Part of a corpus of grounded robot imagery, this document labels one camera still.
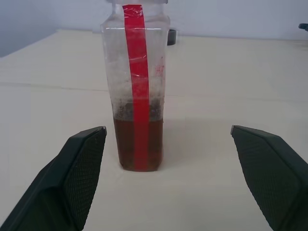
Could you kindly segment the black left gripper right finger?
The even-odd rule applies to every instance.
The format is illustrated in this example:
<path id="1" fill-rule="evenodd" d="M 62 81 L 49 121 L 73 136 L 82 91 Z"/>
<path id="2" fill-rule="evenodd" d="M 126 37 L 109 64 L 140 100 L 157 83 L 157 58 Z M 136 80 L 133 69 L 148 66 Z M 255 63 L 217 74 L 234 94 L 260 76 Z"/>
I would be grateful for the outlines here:
<path id="1" fill-rule="evenodd" d="M 280 136 L 231 128 L 246 184 L 273 231 L 308 231 L 308 163 Z"/>

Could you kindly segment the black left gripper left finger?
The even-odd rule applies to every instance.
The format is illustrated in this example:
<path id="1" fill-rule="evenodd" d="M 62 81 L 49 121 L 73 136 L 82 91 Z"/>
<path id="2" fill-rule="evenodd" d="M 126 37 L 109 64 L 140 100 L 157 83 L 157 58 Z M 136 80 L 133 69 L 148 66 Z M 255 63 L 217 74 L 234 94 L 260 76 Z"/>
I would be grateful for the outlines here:
<path id="1" fill-rule="evenodd" d="M 97 189 L 106 127 L 70 137 L 35 177 L 0 231 L 83 231 Z"/>

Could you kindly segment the clear bottle with red tape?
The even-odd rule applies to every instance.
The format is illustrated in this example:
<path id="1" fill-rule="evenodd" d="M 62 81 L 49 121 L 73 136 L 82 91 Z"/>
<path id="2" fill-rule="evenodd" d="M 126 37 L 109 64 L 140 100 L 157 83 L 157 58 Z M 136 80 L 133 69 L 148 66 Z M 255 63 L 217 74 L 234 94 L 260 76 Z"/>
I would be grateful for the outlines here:
<path id="1" fill-rule="evenodd" d="M 106 0 L 101 24 L 105 70 L 119 162 L 129 171 L 156 171 L 163 158 L 168 0 Z"/>

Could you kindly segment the black round tape roll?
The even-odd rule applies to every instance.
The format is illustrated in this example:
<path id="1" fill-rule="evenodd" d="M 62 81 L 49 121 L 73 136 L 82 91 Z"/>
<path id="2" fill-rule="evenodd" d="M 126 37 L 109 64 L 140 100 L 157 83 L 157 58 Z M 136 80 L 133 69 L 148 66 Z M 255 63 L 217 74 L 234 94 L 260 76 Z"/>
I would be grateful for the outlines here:
<path id="1" fill-rule="evenodd" d="M 176 41 L 177 41 L 177 30 L 170 29 L 168 31 L 167 45 L 168 46 L 175 45 Z"/>

